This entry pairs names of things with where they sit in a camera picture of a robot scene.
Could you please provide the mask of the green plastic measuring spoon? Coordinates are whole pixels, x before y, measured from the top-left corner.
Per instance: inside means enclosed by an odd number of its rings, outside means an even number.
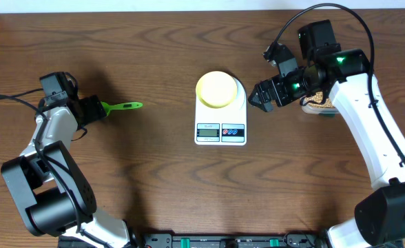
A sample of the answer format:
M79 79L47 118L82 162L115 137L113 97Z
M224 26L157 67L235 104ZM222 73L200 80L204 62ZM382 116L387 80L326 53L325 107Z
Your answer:
M119 103L115 105L110 105L104 101L101 101L101 105L105 110L106 116L110 115L110 112L114 110L134 110L141 108L143 104L141 102L128 102L128 103Z

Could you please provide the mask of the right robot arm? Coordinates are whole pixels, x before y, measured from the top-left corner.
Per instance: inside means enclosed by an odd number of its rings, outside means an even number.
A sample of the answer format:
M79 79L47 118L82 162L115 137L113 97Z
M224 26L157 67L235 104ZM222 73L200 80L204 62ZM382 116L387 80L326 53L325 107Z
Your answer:
M342 115L359 147L373 193L358 203L352 219L329 228L318 247L395 246L405 239L405 138L369 74L360 49L342 50L330 21L298 31L300 67L289 48L272 43L264 58L278 75L255 85L249 103L270 112L320 92Z

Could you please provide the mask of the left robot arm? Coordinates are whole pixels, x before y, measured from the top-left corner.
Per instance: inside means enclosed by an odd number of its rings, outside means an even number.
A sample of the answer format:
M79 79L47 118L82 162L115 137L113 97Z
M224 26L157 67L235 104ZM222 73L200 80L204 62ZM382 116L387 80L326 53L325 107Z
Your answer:
M126 222L99 209L94 192L69 153L74 133L105 116L97 96L51 96L37 108L36 129L19 157L1 166L19 215L35 235L64 236L84 246L135 247Z

